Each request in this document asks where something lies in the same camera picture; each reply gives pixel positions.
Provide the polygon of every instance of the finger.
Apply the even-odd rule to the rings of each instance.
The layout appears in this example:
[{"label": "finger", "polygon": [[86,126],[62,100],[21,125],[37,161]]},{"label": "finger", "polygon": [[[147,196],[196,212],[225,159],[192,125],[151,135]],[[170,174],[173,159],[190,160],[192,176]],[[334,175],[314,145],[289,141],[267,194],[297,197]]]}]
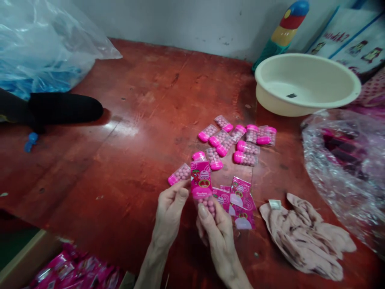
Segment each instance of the finger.
[{"label": "finger", "polygon": [[201,238],[203,244],[208,247],[209,246],[209,243],[207,241],[207,237],[205,236],[205,230],[201,224],[201,221],[199,219],[199,217],[197,217],[197,228],[198,228],[198,235],[199,235],[199,238]]},{"label": "finger", "polygon": [[217,201],[217,199],[213,199],[215,205],[215,214],[217,220],[217,227],[222,235],[227,237],[233,237],[233,221],[231,216],[223,209],[221,204]]},{"label": "finger", "polygon": [[180,188],[175,195],[175,200],[171,204],[170,209],[173,210],[176,214],[182,213],[184,204],[188,198],[188,189]]},{"label": "finger", "polygon": [[202,227],[207,232],[210,244],[215,244],[218,239],[223,238],[221,232],[215,224],[213,216],[202,203],[198,205],[198,218]]},{"label": "finger", "polygon": [[190,179],[187,179],[187,180],[181,180],[179,182],[177,182],[176,184],[173,184],[170,189],[171,191],[179,191],[180,188],[183,188],[183,187],[186,187],[188,185],[188,183],[191,182]]}]

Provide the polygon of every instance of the cardboard box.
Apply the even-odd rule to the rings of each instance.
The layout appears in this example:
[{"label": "cardboard box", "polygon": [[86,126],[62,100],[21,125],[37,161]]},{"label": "cardboard box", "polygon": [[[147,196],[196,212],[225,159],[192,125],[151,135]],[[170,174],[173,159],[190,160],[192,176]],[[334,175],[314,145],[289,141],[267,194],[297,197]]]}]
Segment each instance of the cardboard box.
[{"label": "cardboard box", "polygon": [[[1,289],[21,289],[61,251],[61,242],[40,230],[29,243],[0,272]],[[134,287],[134,275],[126,273],[119,289]]]}]

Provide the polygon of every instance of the pink fabric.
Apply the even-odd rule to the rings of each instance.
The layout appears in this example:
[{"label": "pink fabric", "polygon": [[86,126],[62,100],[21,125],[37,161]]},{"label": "pink fabric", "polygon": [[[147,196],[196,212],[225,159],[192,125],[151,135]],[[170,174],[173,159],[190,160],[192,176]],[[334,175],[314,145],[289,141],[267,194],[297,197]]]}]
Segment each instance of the pink fabric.
[{"label": "pink fabric", "polygon": [[343,271],[337,259],[342,260],[342,252],[357,249],[349,233],[323,223],[308,201],[290,193],[286,197],[294,210],[272,210],[269,204],[259,208],[274,243],[299,271],[341,281]]}]

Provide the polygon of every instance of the blue plastic bag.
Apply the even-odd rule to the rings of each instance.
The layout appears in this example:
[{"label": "blue plastic bag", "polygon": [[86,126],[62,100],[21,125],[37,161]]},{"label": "blue plastic bag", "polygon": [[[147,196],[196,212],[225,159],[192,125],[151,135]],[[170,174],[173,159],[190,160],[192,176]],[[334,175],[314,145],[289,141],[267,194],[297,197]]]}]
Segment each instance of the blue plastic bag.
[{"label": "blue plastic bag", "polygon": [[121,58],[109,39],[70,1],[0,0],[0,87],[67,92],[95,59]]}]

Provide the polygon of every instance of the white wall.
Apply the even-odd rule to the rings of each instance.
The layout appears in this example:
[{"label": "white wall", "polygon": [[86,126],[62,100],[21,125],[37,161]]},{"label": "white wall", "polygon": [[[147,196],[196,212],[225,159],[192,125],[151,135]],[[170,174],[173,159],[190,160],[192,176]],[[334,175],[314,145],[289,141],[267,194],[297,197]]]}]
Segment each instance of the white wall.
[{"label": "white wall", "polygon": [[[107,36],[254,61],[295,0],[73,0]],[[309,0],[291,51],[304,51],[337,7]]]}]

